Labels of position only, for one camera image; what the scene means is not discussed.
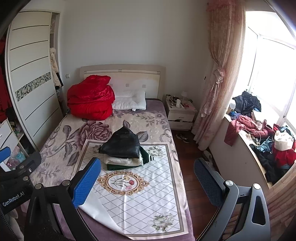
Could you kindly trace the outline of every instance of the lampshade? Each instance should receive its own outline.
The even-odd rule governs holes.
[[[183,92],[181,93],[181,96],[183,96],[183,97],[187,97],[187,92],[186,92],[186,91],[183,91]]]

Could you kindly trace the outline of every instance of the white wardrobe door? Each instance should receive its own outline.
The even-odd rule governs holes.
[[[40,150],[63,118],[49,60],[50,12],[20,12],[7,39],[9,92],[20,123]]]

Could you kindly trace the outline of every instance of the window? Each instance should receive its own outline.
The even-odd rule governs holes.
[[[275,13],[247,12],[246,17],[244,51],[233,96],[242,91],[257,96],[269,125],[285,124],[296,132],[296,42]],[[268,30],[267,22],[273,28]]]

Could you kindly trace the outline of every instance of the wooden floor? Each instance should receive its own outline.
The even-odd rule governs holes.
[[[177,133],[185,135],[190,140],[190,143],[186,144],[176,138]],[[202,157],[202,152],[197,148],[197,144],[193,140],[193,134],[189,131],[172,131],[172,134],[184,179],[193,234],[195,238],[198,238],[215,214],[217,208],[210,203],[193,171],[194,161],[198,157]]]

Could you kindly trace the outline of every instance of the bay window ledge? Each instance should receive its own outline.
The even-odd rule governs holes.
[[[265,169],[250,148],[254,144],[241,130],[233,146],[224,142],[231,118],[225,115],[209,148],[224,180],[232,180],[236,185],[251,187],[258,183],[265,195],[270,192],[271,182],[267,182]]]

